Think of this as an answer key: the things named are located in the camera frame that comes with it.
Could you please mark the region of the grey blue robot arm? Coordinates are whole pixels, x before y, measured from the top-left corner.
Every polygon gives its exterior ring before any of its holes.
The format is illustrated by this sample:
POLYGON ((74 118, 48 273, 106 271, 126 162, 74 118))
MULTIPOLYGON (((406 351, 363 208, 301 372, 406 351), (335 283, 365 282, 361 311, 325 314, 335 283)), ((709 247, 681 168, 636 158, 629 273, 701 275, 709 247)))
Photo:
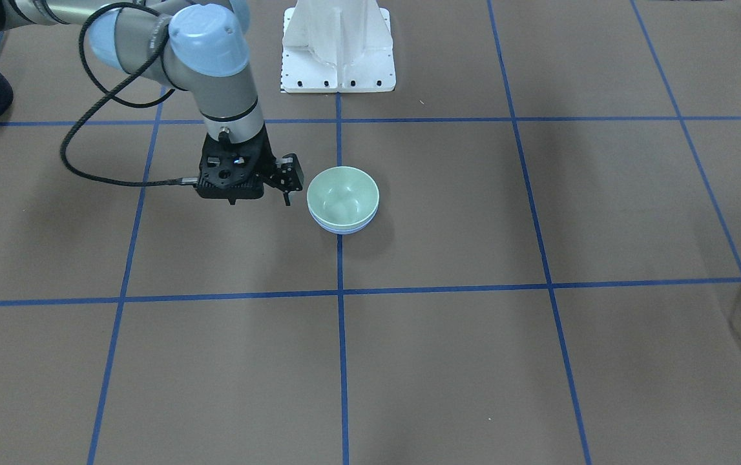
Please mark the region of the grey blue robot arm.
POLYGON ((297 155, 273 155, 245 35, 244 1, 0 1, 0 32, 28 25, 78 25, 78 55, 101 97, 72 124, 58 148, 64 167, 80 178, 124 187, 188 185, 202 198, 235 204, 278 189, 286 205, 302 191, 297 155), (69 161, 72 138, 134 80, 166 87, 154 107, 174 92, 192 94, 205 123, 199 172, 192 178, 125 181, 95 176, 69 161))

